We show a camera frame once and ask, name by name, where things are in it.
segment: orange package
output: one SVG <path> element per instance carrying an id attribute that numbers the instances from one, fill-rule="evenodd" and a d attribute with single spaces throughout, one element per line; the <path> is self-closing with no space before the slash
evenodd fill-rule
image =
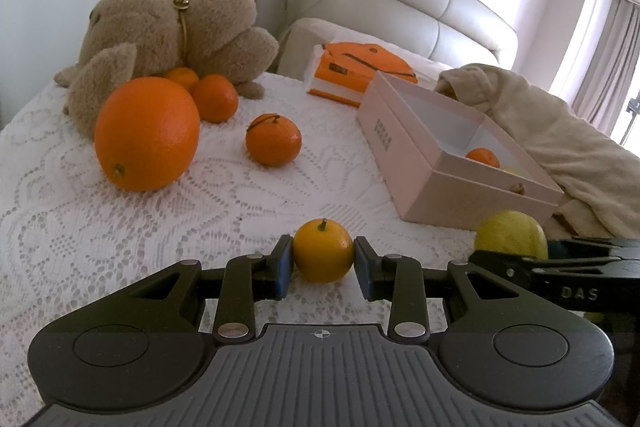
<path id="1" fill-rule="evenodd" d="M 311 94 L 359 107 L 377 71 L 418 83 L 414 70 L 402 58 L 377 44 L 334 42 L 322 49 L 313 77 L 307 81 Z"/>

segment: stuffed animal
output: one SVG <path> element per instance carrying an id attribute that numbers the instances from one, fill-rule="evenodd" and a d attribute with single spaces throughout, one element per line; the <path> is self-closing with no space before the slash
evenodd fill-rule
<path id="1" fill-rule="evenodd" d="M 139 76 L 187 66 L 199 77 L 226 76 L 245 98 L 278 53 L 278 42 L 254 27 L 254 0 L 101 0 L 89 15 L 78 63 L 55 81 L 68 87 L 66 112 L 93 139 L 109 95 Z"/>

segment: green lemon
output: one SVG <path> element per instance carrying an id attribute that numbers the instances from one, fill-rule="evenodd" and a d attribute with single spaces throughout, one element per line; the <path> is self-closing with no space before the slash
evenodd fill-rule
<path id="1" fill-rule="evenodd" d="M 505 210 L 483 221 L 476 231 L 475 250 L 548 259 L 546 237 L 533 217 Z"/>

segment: pink box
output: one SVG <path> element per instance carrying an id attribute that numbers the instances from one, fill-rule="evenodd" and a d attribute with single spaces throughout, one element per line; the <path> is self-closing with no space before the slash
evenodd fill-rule
<path id="1" fill-rule="evenodd" d="M 562 190 L 486 115 L 439 93 L 378 73 L 357 113 L 400 217 L 475 230 L 502 210 L 541 225 Z M 501 169 L 465 158 L 485 147 Z M 521 176 L 502 169 L 516 169 Z"/>

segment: metal rivet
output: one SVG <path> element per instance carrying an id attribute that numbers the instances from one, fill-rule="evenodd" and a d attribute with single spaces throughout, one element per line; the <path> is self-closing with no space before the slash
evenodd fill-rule
<path id="1" fill-rule="evenodd" d="M 249 328 L 240 322 L 228 322 L 218 328 L 218 334 L 226 339 L 239 339 L 249 333 Z"/>
<path id="2" fill-rule="evenodd" d="M 417 322 L 401 322 L 396 325 L 394 331 L 397 335 L 407 337 L 409 339 L 421 337 L 427 332 L 426 328 Z"/>

